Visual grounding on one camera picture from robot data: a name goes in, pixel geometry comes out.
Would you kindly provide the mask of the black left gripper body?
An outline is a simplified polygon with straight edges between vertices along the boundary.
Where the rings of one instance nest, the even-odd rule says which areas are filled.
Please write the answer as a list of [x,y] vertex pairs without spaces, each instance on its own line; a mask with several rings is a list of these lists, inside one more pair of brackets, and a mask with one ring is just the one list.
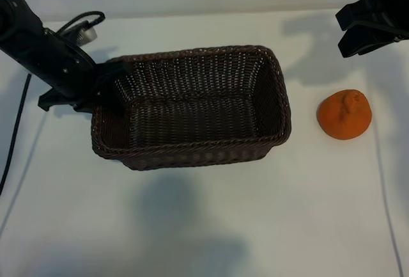
[[75,110],[78,102],[85,101],[97,107],[98,92],[115,93],[114,82],[131,73],[123,61],[96,64],[79,47],[48,29],[37,34],[22,31],[15,43],[15,60],[52,87],[38,100],[44,111],[59,105],[70,105]]

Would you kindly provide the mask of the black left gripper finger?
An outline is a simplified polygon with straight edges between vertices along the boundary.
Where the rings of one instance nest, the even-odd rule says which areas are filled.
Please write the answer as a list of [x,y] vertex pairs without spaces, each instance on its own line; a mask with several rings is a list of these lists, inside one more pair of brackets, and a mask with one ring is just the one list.
[[93,113],[95,103],[90,101],[78,102],[75,105],[75,111],[78,113]]
[[98,105],[111,111],[116,116],[123,116],[125,109],[115,93],[98,92]]

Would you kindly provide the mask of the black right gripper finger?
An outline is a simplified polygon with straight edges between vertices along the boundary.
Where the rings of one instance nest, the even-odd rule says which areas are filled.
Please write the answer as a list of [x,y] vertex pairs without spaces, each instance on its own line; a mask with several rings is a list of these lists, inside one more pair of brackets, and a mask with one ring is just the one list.
[[338,43],[343,58],[365,55],[394,42],[396,29],[391,26],[373,28],[355,25],[350,28],[340,25],[344,35]]
[[381,0],[359,0],[347,4],[336,13],[336,19],[342,31],[355,26],[386,29],[389,25]]

